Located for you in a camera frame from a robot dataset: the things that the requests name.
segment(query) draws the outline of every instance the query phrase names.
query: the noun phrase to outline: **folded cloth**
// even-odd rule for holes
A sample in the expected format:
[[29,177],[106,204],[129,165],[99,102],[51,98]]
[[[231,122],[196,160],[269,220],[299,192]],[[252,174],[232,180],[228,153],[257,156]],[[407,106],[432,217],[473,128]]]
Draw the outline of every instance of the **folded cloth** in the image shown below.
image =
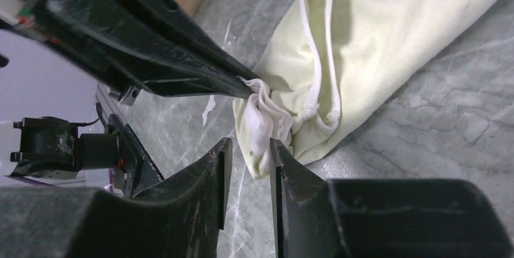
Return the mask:
[[269,139],[307,164],[360,126],[496,0],[296,0],[233,103],[254,178],[269,172]]

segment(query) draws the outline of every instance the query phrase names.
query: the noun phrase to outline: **white wall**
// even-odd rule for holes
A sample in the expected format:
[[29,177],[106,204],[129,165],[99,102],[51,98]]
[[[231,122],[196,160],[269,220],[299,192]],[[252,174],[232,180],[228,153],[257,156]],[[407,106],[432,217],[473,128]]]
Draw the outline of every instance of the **white wall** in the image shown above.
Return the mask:
[[[3,30],[0,54],[10,60],[0,68],[0,121],[41,116],[70,122],[96,119],[98,82],[94,78],[41,44]],[[101,130],[101,126],[92,126],[79,133]],[[85,182],[85,174],[79,177]],[[2,180],[12,183],[11,179],[0,179],[0,185]]]

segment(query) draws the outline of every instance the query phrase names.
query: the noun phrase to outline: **marble table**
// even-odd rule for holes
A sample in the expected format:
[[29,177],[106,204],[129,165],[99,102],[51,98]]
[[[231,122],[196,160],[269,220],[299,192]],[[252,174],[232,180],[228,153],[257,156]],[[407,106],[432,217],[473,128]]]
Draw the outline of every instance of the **marble table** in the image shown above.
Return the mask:
[[[197,23],[252,67],[294,0],[203,0]],[[499,0],[411,77],[323,160],[327,178],[450,177],[477,184],[514,236],[514,0]],[[235,139],[232,100],[141,93],[120,105],[163,174],[194,162],[222,137],[234,140],[225,230],[218,257],[275,256],[269,180],[253,180]]]

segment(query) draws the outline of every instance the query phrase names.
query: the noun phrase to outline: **cream-colored fabric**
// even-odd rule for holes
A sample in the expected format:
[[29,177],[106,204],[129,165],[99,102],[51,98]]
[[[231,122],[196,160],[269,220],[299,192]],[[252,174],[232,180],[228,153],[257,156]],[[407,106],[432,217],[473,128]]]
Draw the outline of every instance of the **cream-colored fabric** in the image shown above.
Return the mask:
[[247,82],[258,93],[233,103],[252,176],[270,137],[302,164],[324,157],[495,1],[296,0],[254,69],[264,82]]

